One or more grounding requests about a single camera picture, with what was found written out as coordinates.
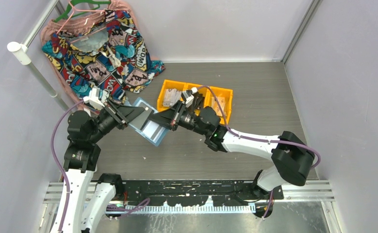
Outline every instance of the blue tray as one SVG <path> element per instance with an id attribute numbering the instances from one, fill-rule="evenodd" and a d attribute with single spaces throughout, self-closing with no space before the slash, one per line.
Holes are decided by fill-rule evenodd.
<path id="1" fill-rule="evenodd" d="M 138 106 L 138 107 L 144 107 L 144 108 L 147 107 L 147 108 L 152 109 L 154 113 L 158 112 L 154 107 L 152 107 L 150 104 L 144 101 L 144 99 L 142 99 L 141 97 L 137 98 L 132 106 Z M 129 123 L 129 126 L 131 126 L 136 132 L 138 132 L 140 135 L 142 135 L 145 139 L 147 139 L 149 142 L 151 142 L 155 146 L 160 145 L 164 136 L 169 131 L 165 127 L 162 127 L 151 120 L 148 120 L 142 127 L 139 127 L 139 128 L 133 125 L 133 121 Z"/>

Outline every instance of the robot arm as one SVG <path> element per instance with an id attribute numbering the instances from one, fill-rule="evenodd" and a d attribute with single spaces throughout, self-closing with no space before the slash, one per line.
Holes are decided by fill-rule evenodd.
<path id="1" fill-rule="evenodd" d="M 96 229 L 106 206 L 124 192 L 120 175 L 103 173 L 95 193 L 84 209 L 84 200 L 93 173 L 97 169 L 100 147 L 96 144 L 114 128 L 124 129 L 140 115 L 141 107 L 116 106 L 107 101 L 101 104 L 97 117 L 85 111 L 76 111 L 68 118 L 69 146 L 65 152 L 63 168 L 70 184 L 70 194 L 62 195 L 51 233 L 92 233 Z M 64 219 L 61 231 L 61 219 Z"/>
<path id="2" fill-rule="evenodd" d="M 242 133 L 221 125 L 220 117 L 211 107 L 203 108 L 196 116 L 187 108 L 191 104 L 193 91 L 196 90 L 183 92 L 183 101 L 178 101 L 168 110 L 151 115 L 149 119 L 172 131 L 181 126 L 204 135 L 204 143 L 214 151 L 242 152 L 273 161 L 273 167 L 259 171 L 254 179 L 254 194 L 261 199 L 267 199 L 269 192 L 282 184 L 305 184 L 314 154 L 297 146 L 270 143 L 289 141 L 304 144 L 296 135 L 287 131 L 274 136 Z"/>

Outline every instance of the yellow bin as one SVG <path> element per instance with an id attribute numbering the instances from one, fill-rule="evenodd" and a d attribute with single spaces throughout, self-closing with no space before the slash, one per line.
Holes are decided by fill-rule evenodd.
<path id="1" fill-rule="evenodd" d="M 163 82 L 162 89 L 160 91 L 159 97 L 157 98 L 157 110 L 159 112 L 164 111 L 168 109 L 168 107 L 163 106 L 163 99 L 164 99 L 164 94 L 167 89 L 177 89 L 179 91 L 184 91 L 187 89 L 192 89 L 192 87 L 200 87 L 202 85 L 199 84 L 194 84 L 194 83 L 184 83 L 184 82 L 178 82 L 178 81 L 172 81 L 172 80 L 165 80 Z M 230 120 L 231 116 L 231 101 L 233 99 L 233 90 L 231 89 L 225 89 L 221 87 L 215 87 L 211 86 L 210 87 L 215 95 L 217 97 L 224 97 L 225 98 L 225 107 L 224 107 L 224 115 L 226 116 L 227 122 Z M 204 96 L 204 106 L 212 106 L 212 98 L 213 95 L 207 88 L 202 88 L 199 90 L 199 93 L 201 93 Z M 195 110 L 195 114 L 198 115 L 200 110 Z M 224 124 L 223 117 L 220 116 L 220 124 Z"/>

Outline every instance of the gray metal floor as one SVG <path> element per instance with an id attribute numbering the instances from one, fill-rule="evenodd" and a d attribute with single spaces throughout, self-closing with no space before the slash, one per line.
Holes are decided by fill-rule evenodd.
<path id="1" fill-rule="evenodd" d="M 130 215 L 100 221 L 97 233 L 329 233 L 319 202 L 275 203 L 265 221 L 250 214 Z"/>
<path id="2" fill-rule="evenodd" d="M 175 63 L 140 94 L 128 93 L 156 106 L 163 80 L 233 89 L 230 126 L 260 135 L 304 134 L 282 63 Z M 241 153 L 214 152 L 204 137 L 186 129 L 169 132 L 159 147 L 133 131 L 114 130 L 104 137 L 98 171 L 121 174 L 124 179 L 253 179 L 268 160 Z M 309 178 L 316 179 L 314 171 Z"/>

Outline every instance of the colorful shirt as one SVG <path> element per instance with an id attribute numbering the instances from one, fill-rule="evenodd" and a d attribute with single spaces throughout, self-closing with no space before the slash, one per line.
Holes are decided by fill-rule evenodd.
<path id="1" fill-rule="evenodd" d="M 106 28 L 107 40 L 99 48 L 82 51 L 70 42 L 84 35 L 91 38 L 91 33 L 102 26 Z M 150 59 L 143 37 L 127 11 L 105 10 L 105 19 L 84 35 L 61 31 L 42 47 L 79 98 L 98 86 L 103 90 L 102 99 L 124 103 L 125 90 L 140 93 L 165 69 L 163 62 Z"/>

